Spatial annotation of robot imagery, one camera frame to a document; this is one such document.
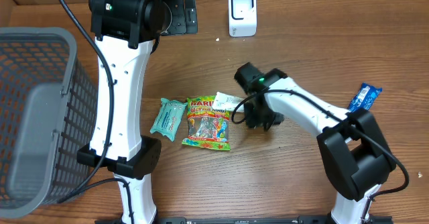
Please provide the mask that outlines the Haribo gummy candy bag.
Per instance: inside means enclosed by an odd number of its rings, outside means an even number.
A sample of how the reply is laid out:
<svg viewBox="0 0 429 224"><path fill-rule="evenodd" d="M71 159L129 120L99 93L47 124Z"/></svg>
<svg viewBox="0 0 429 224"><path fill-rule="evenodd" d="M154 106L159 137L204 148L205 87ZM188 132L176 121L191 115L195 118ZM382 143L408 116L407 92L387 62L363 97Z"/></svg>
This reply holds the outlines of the Haribo gummy candy bag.
<svg viewBox="0 0 429 224"><path fill-rule="evenodd" d="M214 109L215 96L187 98L188 135L182 145L229 151L229 119L226 110Z"/></svg>

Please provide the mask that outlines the white tube with gold cap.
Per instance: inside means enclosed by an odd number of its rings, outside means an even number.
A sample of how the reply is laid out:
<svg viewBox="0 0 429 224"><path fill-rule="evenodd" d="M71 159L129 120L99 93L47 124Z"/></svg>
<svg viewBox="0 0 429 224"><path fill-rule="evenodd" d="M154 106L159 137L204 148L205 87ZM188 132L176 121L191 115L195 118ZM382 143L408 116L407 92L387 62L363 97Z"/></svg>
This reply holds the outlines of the white tube with gold cap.
<svg viewBox="0 0 429 224"><path fill-rule="evenodd" d="M243 101L243 98L217 92L212 107L216 110L225 110L233 112L237 105Z"/></svg>

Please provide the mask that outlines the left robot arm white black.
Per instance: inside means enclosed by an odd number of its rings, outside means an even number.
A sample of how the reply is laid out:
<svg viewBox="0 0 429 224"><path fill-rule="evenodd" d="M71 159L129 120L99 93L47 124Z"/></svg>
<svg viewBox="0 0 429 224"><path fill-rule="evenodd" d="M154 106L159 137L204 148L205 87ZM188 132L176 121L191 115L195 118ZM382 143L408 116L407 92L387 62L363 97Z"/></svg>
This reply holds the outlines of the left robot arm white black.
<svg viewBox="0 0 429 224"><path fill-rule="evenodd" d="M99 61L97 116L80 164L107 168L121 192L120 223L154 223L151 173L160 140L140 133L143 79L161 36L198 31L195 0L88 0Z"/></svg>

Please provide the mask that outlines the teal wet wipes pack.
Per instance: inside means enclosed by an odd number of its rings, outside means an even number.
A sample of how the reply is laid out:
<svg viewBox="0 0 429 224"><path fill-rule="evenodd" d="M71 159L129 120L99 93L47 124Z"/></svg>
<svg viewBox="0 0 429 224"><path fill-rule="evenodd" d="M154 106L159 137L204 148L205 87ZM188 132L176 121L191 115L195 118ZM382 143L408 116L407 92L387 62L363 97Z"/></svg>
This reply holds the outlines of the teal wet wipes pack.
<svg viewBox="0 0 429 224"><path fill-rule="evenodd" d="M186 103L161 98L160 111L149 132L158 132L173 142L186 106Z"/></svg>

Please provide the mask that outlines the blue snack wrapper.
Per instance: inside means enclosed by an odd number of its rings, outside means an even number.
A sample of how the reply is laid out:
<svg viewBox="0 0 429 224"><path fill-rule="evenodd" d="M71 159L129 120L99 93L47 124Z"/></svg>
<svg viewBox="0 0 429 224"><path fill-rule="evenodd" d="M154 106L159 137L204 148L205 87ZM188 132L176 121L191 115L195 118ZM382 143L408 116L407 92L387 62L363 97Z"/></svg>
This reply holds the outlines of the blue snack wrapper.
<svg viewBox="0 0 429 224"><path fill-rule="evenodd" d="M377 88L365 82L362 83L360 90L349 103L348 110L355 112L358 109L370 110L374 101L383 91L382 88Z"/></svg>

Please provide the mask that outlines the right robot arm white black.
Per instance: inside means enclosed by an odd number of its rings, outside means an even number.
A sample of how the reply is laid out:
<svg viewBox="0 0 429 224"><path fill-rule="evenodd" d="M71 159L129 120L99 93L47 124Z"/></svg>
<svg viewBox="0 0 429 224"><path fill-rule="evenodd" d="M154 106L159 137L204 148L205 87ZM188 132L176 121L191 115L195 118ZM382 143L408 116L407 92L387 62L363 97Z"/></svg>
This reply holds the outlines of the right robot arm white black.
<svg viewBox="0 0 429 224"><path fill-rule="evenodd" d="M397 164L368 110L350 112L331 105L277 68L264 74L248 62L234 79L247 95L241 105L248 127L268 130L288 118L318 142L336 201L327 215L301 216L299 223L392 223L391 217L369 214L373 196Z"/></svg>

